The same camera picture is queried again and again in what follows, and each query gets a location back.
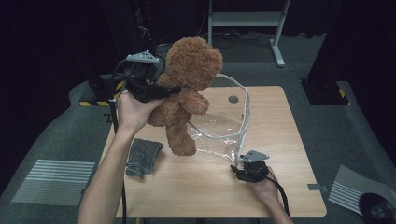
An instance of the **wrist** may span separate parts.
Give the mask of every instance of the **wrist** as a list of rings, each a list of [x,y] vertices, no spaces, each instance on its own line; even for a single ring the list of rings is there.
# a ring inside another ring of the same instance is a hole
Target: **wrist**
[[[134,140],[134,135],[136,133],[137,133],[137,131],[135,131],[133,129],[129,129],[129,128],[120,126],[117,129],[116,137],[122,138],[122,139],[132,143],[132,141]]]
[[[267,206],[270,210],[277,209],[278,207],[283,207],[280,203],[279,199],[276,197],[267,197],[262,200],[262,202]]]

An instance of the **forearm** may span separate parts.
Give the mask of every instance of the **forearm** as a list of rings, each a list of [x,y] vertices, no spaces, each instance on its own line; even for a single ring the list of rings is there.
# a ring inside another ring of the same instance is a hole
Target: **forearm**
[[[266,200],[264,202],[275,224],[292,224],[293,221],[285,212],[278,199]]]
[[[85,192],[78,223],[112,223],[120,205],[129,148],[135,132],[119,129]]]

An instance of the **desk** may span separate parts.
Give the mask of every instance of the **desk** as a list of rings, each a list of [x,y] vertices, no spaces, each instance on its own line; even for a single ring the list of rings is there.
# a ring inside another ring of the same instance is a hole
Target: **desk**
[[[203,96],[216,104],[228,98],[229,89],[208,88]],[[270,156],[266,163],[288,195],[292,217],[325,216],[320,192],[308,189],[316,179],[282,88],[247,89],[251,118],[242,154],[255,149]],[[111,129],[102,158],[113,137]],[[125,176],[128,217],[269,217],[247,184],[236,179],[230,163],[203,152],[174,156],[164,128],[147,125],[136,138],[162,142],[164,147],[155,161],[155,174],[144,180]],[[117,216],[122,216],[122,205]]]

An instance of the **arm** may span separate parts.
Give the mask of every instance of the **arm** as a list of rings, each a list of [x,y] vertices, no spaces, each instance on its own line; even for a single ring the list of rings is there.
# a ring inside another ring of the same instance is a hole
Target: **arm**
[[[180,103],[191,114],[204,115],[209,102],[195,90],[183,89],[179,95]]]
[[[78,223],[112,223],[120,205],[122,182],[134,135],[162,101],[138,102],[125,92],[118,100],[119,129],[79,208]]]
[[[274,176],[268,174],[268,177],[275,179]],[[286,214],[285,209],[277,198],[278,189],[274,183],[264,179],[258,183],[247,183],[256,194],[257,198],[267,207],[271,217],[273,218],[275,224],[292,224],[293,221]]]

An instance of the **transparent plastic container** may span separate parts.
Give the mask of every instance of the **transparent plastic container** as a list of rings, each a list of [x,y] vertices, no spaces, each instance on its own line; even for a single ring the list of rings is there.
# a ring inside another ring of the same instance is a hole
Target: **transparent plastic container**
[[[251,115],[248,90],[223,74],[216,75],[212,87],[200,92],[209,101],[209,110],[203,116],[192,116],[189,134],[198,153],[237,166]]]

